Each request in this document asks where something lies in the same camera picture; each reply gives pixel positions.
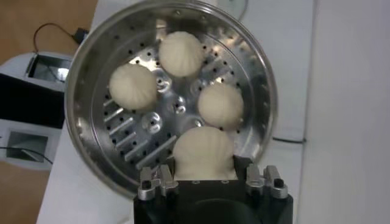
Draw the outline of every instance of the steamed bun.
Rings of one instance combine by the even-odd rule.
[[[112,74],[108,84],[112,99],[128,110],[139,110],[157,101],[156,78],[147,68],[124,64]]]
[[[162,67],[176,77],[196,75],[204,58],[201,43],[187,32],[174,32],[166,36],[159,54]]]
[[[235,180],[234,143],[225,132],[213,127],[196,127],[176,142],[176,180]]]
[[[197,106],[207,123],[226,130],[236,128],[244,112],[244,101],[238,90],[222,83],[202,90]]]

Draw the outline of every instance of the white surface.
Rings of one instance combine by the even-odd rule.
[[[77,154],[64,126],[37,223],[115,224],[132,202],[109,189]]]
[[[389,9],[318,2],[299,223],[390,222]]]
[[[302,140],[310,67],[313,0],[249,0],[243,24],[257,38],[275,75],[274,136]]]

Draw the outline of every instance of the white table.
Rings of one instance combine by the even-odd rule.
[[[99,0],[92,28],[136,0]],[[244,25],[259,39],[274,70],[279,97],[275,136],[303,139],[313,0],[250,0]],[[276,165],[294,197],[297,212],[301,144],[271,141],[259,166]],[[63,128],[37,223],[122,223],[132,202],[99,181],[74,149]]]

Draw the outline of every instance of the steamer basket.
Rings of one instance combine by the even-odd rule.
[[[160,65],[158,46],[175,31],[195,35],[205,61],[197,79],[176,79]],[[138,63],[157,77],[158,103],[150,111],[128,111],[110,97],[111,73]],[[255,38],[237,20],[211,5],[191,1],[144,1],[128,7],[89,34],[72,63],[66,87],[71,139],[91,170],[128,197],[139,171],[172,153],[187,129],[207,125],[197,99],[208,85],[235,86],[244,99],[240,127],[227,133],[235,154],[256,161],[271,137],[277,95],[271,66]]]

